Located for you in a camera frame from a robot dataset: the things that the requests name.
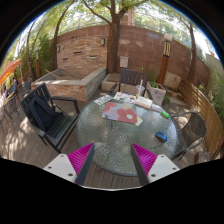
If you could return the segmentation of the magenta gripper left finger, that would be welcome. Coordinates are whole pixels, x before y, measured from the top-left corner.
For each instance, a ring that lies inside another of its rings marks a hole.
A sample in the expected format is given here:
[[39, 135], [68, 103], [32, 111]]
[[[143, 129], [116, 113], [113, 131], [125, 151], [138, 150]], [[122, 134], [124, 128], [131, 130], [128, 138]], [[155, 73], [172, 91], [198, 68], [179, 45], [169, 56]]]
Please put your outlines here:
[[72, 183], [82, 185], [85, 182], [94, 153], [94, 144], [90, 143], [69, 155], [59, 154], [44, 167], [44, 170]]

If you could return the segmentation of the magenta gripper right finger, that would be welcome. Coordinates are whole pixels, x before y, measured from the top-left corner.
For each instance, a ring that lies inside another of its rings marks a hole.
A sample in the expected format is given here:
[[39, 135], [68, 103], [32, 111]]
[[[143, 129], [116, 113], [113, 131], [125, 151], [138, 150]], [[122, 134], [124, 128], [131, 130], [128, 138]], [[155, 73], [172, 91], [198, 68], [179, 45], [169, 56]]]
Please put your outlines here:
[[165, 154], [156, 155], [135, 143], [131, 144], [131, 156], [142, 186], [179, 171]]

